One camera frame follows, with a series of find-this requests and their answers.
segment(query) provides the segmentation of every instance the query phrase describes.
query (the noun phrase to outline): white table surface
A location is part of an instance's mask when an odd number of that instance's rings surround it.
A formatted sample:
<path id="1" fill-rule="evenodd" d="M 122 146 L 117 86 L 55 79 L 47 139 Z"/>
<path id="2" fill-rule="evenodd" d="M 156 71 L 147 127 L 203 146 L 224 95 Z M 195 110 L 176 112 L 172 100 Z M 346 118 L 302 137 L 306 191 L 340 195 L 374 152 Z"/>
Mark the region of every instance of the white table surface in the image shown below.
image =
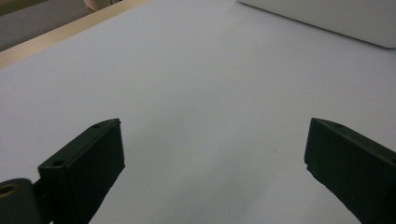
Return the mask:
<path id="1" fill-rule="evenodd" d="M 151 0 L 0 70 L 0 181 L 120 118 L 91 223 L 359 221 L 305 170 L 311 118 L 396 148 L 396 51 L 234 0 Z"/>

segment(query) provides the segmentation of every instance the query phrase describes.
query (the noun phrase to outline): screw hole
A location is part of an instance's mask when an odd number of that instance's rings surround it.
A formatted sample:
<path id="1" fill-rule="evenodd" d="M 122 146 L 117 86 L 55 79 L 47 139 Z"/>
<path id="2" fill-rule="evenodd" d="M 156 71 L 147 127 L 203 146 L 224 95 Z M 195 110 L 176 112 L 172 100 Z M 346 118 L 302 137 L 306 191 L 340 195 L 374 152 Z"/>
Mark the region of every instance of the screw hole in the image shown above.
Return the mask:
<path id="1" fill-rule="evenodd" d="M 17 189 L 16 185 L 4 185 L 0 187 L 0 198 L 7 197 Z"/>
<path id="2" fill-rule="evenodd" d="M 52 165 L 58 167 L 58 166 L 62 166 L 63 164 L 64 161 L 55 161 Z"/>

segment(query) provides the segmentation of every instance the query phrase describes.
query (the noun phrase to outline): floor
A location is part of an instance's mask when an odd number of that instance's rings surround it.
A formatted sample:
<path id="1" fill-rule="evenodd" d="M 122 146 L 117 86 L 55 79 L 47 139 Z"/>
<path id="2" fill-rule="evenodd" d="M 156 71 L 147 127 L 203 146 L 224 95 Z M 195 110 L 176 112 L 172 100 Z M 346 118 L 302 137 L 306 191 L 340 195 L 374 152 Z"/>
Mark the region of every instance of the floor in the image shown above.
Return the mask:
<path id="1" fill-rule="evenodd" d="M 48 0 L 0 17 L 0 51 L 91 14 L 83 0 Z"/>

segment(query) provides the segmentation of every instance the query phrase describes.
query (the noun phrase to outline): white box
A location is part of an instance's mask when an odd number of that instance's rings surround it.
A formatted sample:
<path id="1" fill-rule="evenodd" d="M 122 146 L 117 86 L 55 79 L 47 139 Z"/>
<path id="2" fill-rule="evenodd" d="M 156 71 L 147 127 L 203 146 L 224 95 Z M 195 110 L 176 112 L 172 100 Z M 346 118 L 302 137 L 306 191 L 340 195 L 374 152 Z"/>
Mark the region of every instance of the white box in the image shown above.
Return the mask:
<path id="1" fill-rule="evenodd" d="M 396 48 L 396 0 L 239 0 L 385 48 Z"/>

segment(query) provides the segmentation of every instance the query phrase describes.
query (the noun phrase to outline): white tabletop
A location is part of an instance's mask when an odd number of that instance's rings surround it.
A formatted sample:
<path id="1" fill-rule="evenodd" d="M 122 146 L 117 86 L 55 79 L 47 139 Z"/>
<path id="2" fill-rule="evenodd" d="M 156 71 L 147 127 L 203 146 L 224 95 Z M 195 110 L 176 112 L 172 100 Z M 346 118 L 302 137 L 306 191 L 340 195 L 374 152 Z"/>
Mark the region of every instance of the white tabletop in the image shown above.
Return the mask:
<path id="1" fill-rule="evenodd" d="M 357 224 L 305 170 L 309 121 L 396 149 L 395 60 L 234 0 L 151 0 L 0 70 L 0 181 L 120 118 L 91 223 Z"/>

